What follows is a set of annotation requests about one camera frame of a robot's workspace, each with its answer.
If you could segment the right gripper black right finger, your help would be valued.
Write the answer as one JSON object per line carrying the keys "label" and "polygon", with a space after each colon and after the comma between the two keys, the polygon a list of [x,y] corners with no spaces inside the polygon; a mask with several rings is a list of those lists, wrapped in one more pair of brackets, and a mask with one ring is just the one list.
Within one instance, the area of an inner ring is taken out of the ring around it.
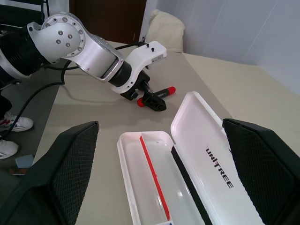
{"label": "right gripper black right finger", "polygon": [[224,119],[238,177],[266,225],[300,223],[300,158],[272,130]]}

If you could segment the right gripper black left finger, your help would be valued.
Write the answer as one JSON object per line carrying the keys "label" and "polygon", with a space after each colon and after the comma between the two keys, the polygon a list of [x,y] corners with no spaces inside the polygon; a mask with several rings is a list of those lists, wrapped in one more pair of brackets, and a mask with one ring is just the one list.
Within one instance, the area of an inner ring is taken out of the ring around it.
{"label": "right gripper black left finger", "polygon": [[90,181],[99,125],[61,134],[22,178],[0,172],[2,225],[74,225]]}

